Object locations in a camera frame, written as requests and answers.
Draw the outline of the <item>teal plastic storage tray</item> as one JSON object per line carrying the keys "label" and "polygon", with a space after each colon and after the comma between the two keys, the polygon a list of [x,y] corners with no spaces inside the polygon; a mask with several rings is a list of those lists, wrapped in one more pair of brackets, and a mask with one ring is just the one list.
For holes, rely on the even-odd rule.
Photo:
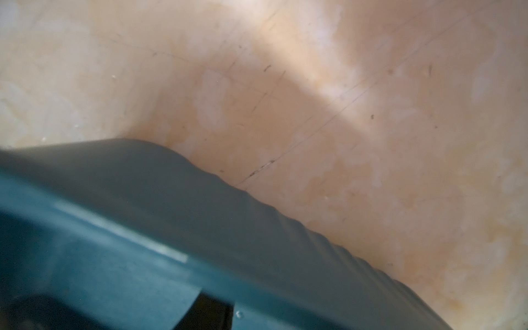
{"label": "teal plastic storage tray", "polygon": [[117,139],[1,152],[1,328],[447,329],[414,291],[176,152]]}

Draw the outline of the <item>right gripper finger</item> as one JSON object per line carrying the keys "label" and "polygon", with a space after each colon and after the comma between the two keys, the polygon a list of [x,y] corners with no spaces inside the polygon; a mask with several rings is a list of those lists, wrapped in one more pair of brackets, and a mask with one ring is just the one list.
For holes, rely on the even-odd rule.
{"label": "right gripper finger", "polygon": [[234,305],[201,292],[174,330],[230,330]]}

